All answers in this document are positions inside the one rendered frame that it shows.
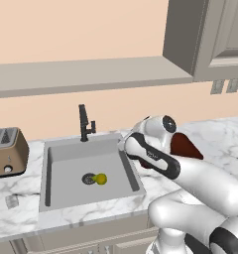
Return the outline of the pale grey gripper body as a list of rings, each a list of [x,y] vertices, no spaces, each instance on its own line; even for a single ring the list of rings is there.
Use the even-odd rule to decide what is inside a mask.
[[[118,150],[119,151],[124,151],[124,145],[126,140],[128,139],[128,137],[130,136],[130,134],[127,134],[125,137],[123,137],[117,144]]]

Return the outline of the yellow green produce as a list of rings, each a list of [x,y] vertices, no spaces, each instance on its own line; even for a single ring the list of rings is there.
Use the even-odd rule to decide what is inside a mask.
[[[107,177],[105,174],[97,174],[92,179],[99,185],[105,185],[107,183]]]

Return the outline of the black sink faucet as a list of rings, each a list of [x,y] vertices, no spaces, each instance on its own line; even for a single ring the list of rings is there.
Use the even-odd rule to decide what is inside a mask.
[[[84,104],[78,105],[79,109],[79,120],[80,120],[80,134],[81,134],[81,142],[87,142],[88,134],[94,134],[96,132],[96,124],[94,121],[89,122],[87,118],[87,113]]]

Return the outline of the round metal sink drain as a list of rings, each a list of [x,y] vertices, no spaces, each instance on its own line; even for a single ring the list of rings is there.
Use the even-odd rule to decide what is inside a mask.
[[[93,185],[95,183],[95,180],[93,178],[94,178],[93,173],[87,173],[82,177],[81,180],[85,185]]]

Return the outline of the grey sink basin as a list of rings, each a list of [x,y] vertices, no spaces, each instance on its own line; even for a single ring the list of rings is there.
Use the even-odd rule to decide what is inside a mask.
[[[117,144],[119,133],[50,141],[45,144],[40,211],[63,209],[114,198],[142,195],[146,191],[136,167]],[[107,183],[85,185],[87,173],[105,174]]]

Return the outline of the beige base cupboard run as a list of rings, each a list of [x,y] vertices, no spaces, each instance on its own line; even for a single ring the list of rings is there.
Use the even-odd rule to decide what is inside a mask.
[[[158,234],[146,213],[51,225],[27,233],[4,226],[0,254],[146,254]]]

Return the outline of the bronze toaster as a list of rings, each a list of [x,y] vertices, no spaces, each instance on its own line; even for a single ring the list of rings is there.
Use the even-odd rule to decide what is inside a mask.
[[[0,129],[0,179],[20,176],[26,172],[28,143],[18,127]]]

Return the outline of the grey wall shelf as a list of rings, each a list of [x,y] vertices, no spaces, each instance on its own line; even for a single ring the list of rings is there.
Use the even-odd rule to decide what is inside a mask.
[[[163,57],[0,64],[0,98],[190,82]]]

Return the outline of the grey wall outlet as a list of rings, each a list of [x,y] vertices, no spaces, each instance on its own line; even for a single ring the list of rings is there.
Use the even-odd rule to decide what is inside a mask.
[[[238,90],[238,78],[230,79],[227,85],[226,92],[234,93]]]
[[[214,80],[211,87],[211,94],[221,94],[224,86],[224,79]]]

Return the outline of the grey wall cupboard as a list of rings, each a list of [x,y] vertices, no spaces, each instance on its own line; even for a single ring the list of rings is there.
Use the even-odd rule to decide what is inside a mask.
[[[224,3],[169,1],[163,56],[195,81],[238,78],[238,65],[210,65]]]

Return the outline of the grey wall cupboard door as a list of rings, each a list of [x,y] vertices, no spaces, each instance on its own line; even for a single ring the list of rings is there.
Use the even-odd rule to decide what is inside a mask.
[[[225,0],[210,65],[238,65],[238,0]]]

